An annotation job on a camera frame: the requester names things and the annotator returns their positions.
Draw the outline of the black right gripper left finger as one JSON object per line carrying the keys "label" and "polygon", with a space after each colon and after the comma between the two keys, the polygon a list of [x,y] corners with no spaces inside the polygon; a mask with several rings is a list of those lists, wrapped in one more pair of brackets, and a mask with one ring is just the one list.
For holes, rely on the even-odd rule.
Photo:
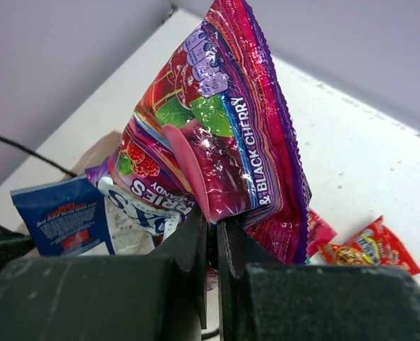
{"label": "black right gripper left finger", "polygon": [[147,255],[12,261],[0,273],[0,340],[199,340],[206,237],[194,207]]}

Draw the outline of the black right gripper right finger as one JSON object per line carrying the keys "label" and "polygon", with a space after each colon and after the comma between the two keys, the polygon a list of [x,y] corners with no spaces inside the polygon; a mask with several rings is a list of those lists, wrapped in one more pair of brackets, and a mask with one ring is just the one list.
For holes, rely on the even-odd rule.
{"label": "black right gripper right finger", "polygon": [[289,265],[217,225],[222,340],[420,340],[420,288],[381,266]]}

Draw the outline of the blue chips bag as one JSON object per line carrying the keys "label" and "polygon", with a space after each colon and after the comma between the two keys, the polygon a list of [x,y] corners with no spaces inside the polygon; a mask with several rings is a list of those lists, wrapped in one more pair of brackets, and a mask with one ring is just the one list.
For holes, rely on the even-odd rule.
{"label": "blue chips bag", "polygon": [[11,192],[41,256],[148,254],[161,242],[82,175]]}

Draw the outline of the red nuts snack packet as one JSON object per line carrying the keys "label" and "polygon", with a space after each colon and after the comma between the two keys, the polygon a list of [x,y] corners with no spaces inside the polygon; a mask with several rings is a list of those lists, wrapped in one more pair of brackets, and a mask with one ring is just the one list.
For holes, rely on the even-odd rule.
{"label": "red nuts snack packet", "polygon": [[383,216],[352,235],[343,244],[323,243],[318,251],[328,264],[395,266],[412,276],[420,267],[402,241],[384,225]]}

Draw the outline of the orange paper bag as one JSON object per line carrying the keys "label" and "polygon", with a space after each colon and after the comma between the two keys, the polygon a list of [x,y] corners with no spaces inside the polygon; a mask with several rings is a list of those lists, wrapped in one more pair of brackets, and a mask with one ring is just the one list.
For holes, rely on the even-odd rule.
{"label": "orange paper bag", "polygon": [[[115,144],[119,141],[120,136],[121,136],[121,134],[119,132],[113,131],[113,132],[107,134],[106,136],[104,136],[103,138],[101,138],[95,145],[90,147],[86,152],[84,152],[82,154],[82,156],[78,160],[77,164],[71,170],[73,176],[71,178],[64,178],[62,180],[69,180],[69,179],[73,179],[73,178],[76,178],[76,177],[82,176],[82,175],[87,177],[85,175],[85,169],[89,168],[89,167],[96,166],[99,163],[101,163],[105,159],[105,156],[110,152],[110,149],[113,148],[115,146]],[[31,186],[26,187],[26,188],[35,187],[35,186],[39,186],[39,185],[46,185],[46,184],[49,184],[49,183],[54,183],[54,182],[59,182],[59,181],[51,181],[51,180],[45,179],[44,177],[41,177],[39,180],[33,182]],[[14,233],[29,235],[31,237],[31,235],[29,234],[28,229],[27,229],[24,222],[23,222],[23,226],[26,228],[25,233],[19,233],[19,232],[14,232]],[[14,234],[14,233],[10,234],[10,233],[7,233],[7,232],[1,232],[1,233],[6,234],[6,235],[13,235]]]}

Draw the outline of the purple Fox's candy bag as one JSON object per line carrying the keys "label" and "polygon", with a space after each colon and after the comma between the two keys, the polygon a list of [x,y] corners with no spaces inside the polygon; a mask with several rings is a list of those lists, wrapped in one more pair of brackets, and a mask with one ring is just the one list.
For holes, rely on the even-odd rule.
{"label": "purple Fox's candy bag", "polygon": [[279,261],[307,258],[311,191],[266,38],[246,1],[215,1],[88,180],[135,224],[168,237],[199,207],[234,218]]}

